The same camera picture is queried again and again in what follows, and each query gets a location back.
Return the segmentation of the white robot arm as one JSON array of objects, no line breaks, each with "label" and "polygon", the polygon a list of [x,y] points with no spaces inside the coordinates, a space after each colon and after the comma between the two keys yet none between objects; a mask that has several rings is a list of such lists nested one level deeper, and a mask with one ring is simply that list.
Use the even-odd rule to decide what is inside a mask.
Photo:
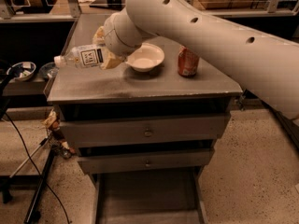
[{"label": "white robot arm", "polygon": [[299,45],[208,15],[185,0],[125,0],[104,23],[103,68],[119,65],[154,36],[171,39],[292,121],[299,119]]}]

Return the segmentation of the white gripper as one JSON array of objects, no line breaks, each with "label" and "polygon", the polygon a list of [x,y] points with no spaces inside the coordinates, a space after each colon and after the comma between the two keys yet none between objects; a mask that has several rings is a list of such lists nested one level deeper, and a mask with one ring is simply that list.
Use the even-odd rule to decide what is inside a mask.
[{"label": "white gripper", "polygon": [[102,50],[102,70],[113,69],[125,61],[122,56],[129,56],[139,49],[143,42],[153,35],[139,29],[129,18],[126,9],[113,13],[93,35],[95,45],[106,44]]}]

